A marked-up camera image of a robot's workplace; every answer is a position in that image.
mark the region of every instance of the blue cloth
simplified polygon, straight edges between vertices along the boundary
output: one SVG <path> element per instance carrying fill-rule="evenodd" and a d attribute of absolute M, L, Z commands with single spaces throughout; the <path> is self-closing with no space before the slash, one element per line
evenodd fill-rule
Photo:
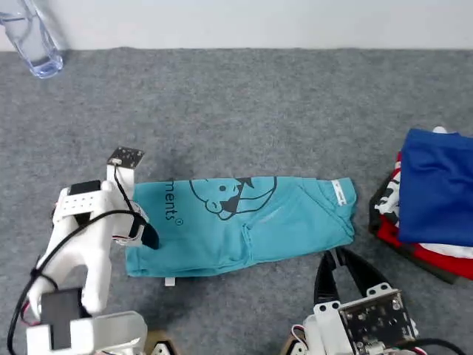
<path fill-rule="evenodd" d="M 473 246 L 473 139 L 411 129 L 399 203 L 400 241 Z"/>
<path fill-rule="evenodd" d="M 134 199 L 160 248 L 126 250 L 131 276 L 212 276 L 353 241 L 348 178 L 249 177 L 142 183 Z"/>

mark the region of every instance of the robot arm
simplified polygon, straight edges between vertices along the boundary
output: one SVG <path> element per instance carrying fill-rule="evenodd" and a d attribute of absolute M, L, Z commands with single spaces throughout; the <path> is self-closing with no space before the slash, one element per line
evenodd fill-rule
<path fill-rule="evenodd" d="M 314 314 L 304 321 L 310 355 L 377 355 L 415 340 L 401 291 L 368 262 L 345 248 L 337 248 L 363 298 L 341 304 L 333 278 L 336 261 L 327 251 L 317 272 Z"/>
<path fill-rule="evenodd" d="M 77 183 L 61 191 L 50 242 L 36 266 L 42 270 L 28 292 L 40 320 L 40 325 L 27 329 L 29 354 L 112 349 L 114 354 L 135 355 L 143 350 L 146 324 L 139 314 L 98 316 L 109 295 L 112 239 L 157 249 L 156 232 L 143 210 L 130 201 L 134 169 L 142 157 L 140 150 L 119 147 L 108 161 L 105 181 Z M 82 265 L 87 268 L 83 289 L 55 290 Z"/>

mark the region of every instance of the screw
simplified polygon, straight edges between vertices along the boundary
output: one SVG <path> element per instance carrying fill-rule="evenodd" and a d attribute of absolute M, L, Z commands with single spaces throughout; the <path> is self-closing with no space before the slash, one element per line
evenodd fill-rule
<path fill-rule="evenodd" d="M 401 309 L 401 305 L 399 304 L 399 301 L 392 300 L 392 309 L 394 309 L 395 311 L 399 311 Z"/>

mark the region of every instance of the white cloth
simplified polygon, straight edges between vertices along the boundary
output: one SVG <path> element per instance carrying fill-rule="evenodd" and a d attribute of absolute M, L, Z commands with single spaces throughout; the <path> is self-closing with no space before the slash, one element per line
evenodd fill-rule
<path fill-rule="evenodd" d="M 447 257 L 463 257 L 473 259 L 473 247 L 471 246 L 451 246 L 449 244 L 421 243 L 425 249 L 434 253 L 446 255 Z"/>

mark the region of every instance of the gray carpet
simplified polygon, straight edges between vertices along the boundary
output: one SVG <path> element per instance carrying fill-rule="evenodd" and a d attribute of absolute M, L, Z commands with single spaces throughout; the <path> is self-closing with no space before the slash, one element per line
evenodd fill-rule
<path fill-rule="evenodd" d="M 13 53 L 0 54 L 0 67 L 2 345 L 49 240 L 60 189 L 104 178 L 106 158 L 123 144 L 147 151 L 139 182 L 351 177 L 358 211 L 350 248 L 405 291 L 421 335 L 470 352 L 473 283 L 447 285 L 374 240 L 367 204 L 408 128 L 444 124 L 473 135 L 473 52 L 120 49 L 70 53 L 48 81 Z M 178 280 L 175 288 L 127 277 L 117 246 L 112 261 L 108 312 L 141 312 L 183 355 L 267 355 L 311 312 L 320 255 Z M 357 297 L 346 273 L 337 278 L 343 300 Z M 78 271 L 68 284 L 83 279 Z M 20 327 L 20 354 L 24 339 Z"/>

